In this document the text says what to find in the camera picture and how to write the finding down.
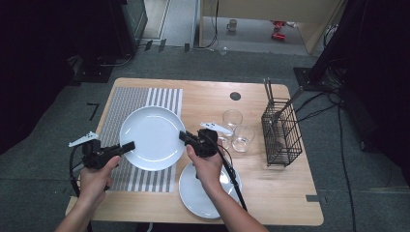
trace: wooden table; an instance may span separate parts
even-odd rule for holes
[[[215,17],[218,1],[201,0],[199,45],[203,46],[203,17]],[[345,0],[223,0],[218,17],[298,22],[298,29],[311,54],[330,24],[339,21]]]
[[[242,183],[242,193],[249,212],[263,224],[320,225],[323,215],[311,177],[308,159],[303,152],[289,166],[267,166],[261,116],[267,97],[263,84],[119,78],[116,87],[183,89],[181,119],[187,131],[196,133],[201,122],[221,123],[222,113],[234,108],[244,115],[244,125],[255,129],[255,140],[246,153],[229,152]],[[96,133],[102,130],[113,90],[106,103]],[[289,98],[284,85],[273,85],[274,97]],[[233,101],[230,94],[237,92],[241,99]],[[183,204],[178,181],[190,162],[186,154],[177,162],[175,190],[168,193],[108,191],[93,220],[145,221],[178,223],[222,223],[192,214]],[[67,212],[73,207],[72,197]]]

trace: metal wire basket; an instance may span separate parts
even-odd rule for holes
[[[275,115],[275,112],[283,109],[287,101],[288,99],[275,99],[273,103],[268,103],[262,115],[268,166],[287,166],[303,152],[293,107],[287,107],[280,117]]]

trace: placemat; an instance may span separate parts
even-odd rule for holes
[[[182,89],[117,87],[111,99],[100,132],[102,147],[119,143],[123,122],[136,109],[149,105],[167,108],[181,117]],[[161,171],[146,171],[122,158],[112,172],[110,190],[172,192],[174,190],[176,164]]]

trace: round plate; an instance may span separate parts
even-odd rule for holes
[[[235,171],[235,173],[239,189],[242,189],[241,178],[239,177],[238,172]],[[219,218],[220,214],[205,193],[205,190],[202,188],[201,182],[196,179],[195,176],[196,170],[191,162],[182,171],[179,181],[180,196],[184,205],[199,217],[208,219]],[[224,167],[220,173],[220,183],[222,184],[223,189],[232,196],[232,198],[239,201],[236,190],[230,182],[229,175]]]
[[[184,153],[184,141],[179,132],[185,132],[180,118],[172,111],[146,106],[137,109],[124,121],[120,130],[120,145],[134,142],[135,149],[125,153],[134,166],[148,170],[163,170],[174,164]]]

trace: carpeted floor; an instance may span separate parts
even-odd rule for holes
[[[68,86],[25,140],[0,156],[0,230],[51,231],[65,215],[71,186],[68,143],[95,131],[113,82],[118,77],[192,79],[262,83],[271,77],[291,93],[298,85],[293,67],[311,67],[316,58],[273,53],[140,48],[128,64],[116,67],[106,84]],[[299,107],[317,93],[306,92]],[[94,119],[90,116],[100,103]],[[330,105],[326,97],[311,102],[298,118]],[[352,189],[357,231],[407,231],[410,191],[397,166],[382,154],[363,153],[347,111],[341,109],[346,171]],[[300,123],[324,223],[318,227],[268,226],[271,231],[353,231],[349,192],[340,153],[337,108]],[[272,209],[272,214],[280,214]],[[93,222],[95,231],[135,231],[136,223]]]

